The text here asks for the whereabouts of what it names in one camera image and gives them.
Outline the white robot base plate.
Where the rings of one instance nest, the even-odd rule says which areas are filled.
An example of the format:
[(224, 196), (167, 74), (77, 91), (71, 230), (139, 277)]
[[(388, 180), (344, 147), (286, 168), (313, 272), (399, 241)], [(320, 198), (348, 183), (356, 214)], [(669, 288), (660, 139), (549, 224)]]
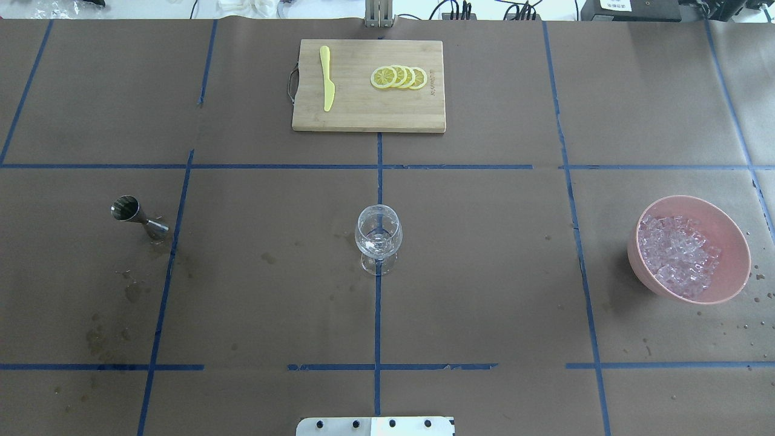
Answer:
[(308, 417), (296, 435), (455, 435), (453, 417)]

